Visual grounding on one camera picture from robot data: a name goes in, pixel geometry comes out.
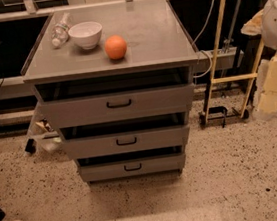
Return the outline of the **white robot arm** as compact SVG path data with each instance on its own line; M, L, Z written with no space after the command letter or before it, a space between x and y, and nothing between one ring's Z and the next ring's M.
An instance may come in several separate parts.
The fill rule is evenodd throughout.
M276 50L270 59L265 81L256 106L261 114L277 113L277 0L268 0L263 8L242 26L241 33L249 36L261 35L266 47Z

